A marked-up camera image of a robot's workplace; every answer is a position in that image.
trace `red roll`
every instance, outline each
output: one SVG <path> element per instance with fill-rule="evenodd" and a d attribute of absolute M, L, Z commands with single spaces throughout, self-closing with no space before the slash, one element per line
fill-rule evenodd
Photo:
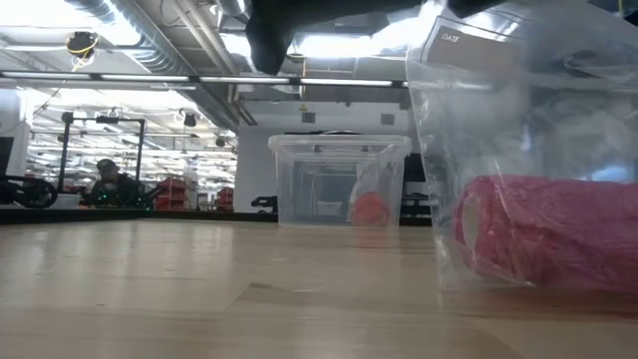
<path fill-rule="evenodd" d="M 479 177 L 456 208 L 455 237 L 487 278 L 638 292 L 638 184 Z"/>
<path fill-rule="evenodd" d="M 389 222 L 388 206 L 376 192 L 366 192 L 357 198 L 352 213 L 353 224 L 386 226 Z"/>

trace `person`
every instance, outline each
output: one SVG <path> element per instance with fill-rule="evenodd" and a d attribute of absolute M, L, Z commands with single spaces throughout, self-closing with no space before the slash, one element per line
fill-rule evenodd
<path fill-rule="evenodd" d="M 97 164 L 101 179 L 91 190 L 93 206 L 140 206 L 144 195 L 144 185 L 120 174 L 120 168 L 111 160 L 103 159 Z"/>

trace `ventilation duct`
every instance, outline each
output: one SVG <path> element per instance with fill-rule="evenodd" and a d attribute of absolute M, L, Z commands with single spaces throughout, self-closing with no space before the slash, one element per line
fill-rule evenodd
<path fill-rule="evenodd" d="M 77 10 L 97 18 L 108 27 L 136 29 L 141 36 L 136 47 L 151 48 L 153 51 L 130 52 L 129 56 L 152 74 L 194 75 L 195 70 L 172 46 L 156 24 L 135 1 L 131 0 L 65 0 Z M 201 111 L 221 128 L 236 131 L 237 118 L 225 99 L 227 93 L 214 95 L 209 88 L 197 87 L 194 91 L 177 91 L 194 101 Z"/>

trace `label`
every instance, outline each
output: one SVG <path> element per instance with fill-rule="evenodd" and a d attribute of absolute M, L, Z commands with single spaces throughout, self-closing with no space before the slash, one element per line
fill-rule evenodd
<path fill-rule="evenodd" d="M 517 47 L 441 26 L 428 52 L 428 63 L 475 72 L 506 74 L 516 65 Z"/>

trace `container lid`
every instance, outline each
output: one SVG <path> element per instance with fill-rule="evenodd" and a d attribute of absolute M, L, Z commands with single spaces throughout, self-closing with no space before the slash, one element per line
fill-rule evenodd
<path fill-rule="evenodd" d="M 289 145 L 401 146 L 412 149 L 412 141 L 397 135 L 278 135 L 268 141 L 272 150 Z"/>

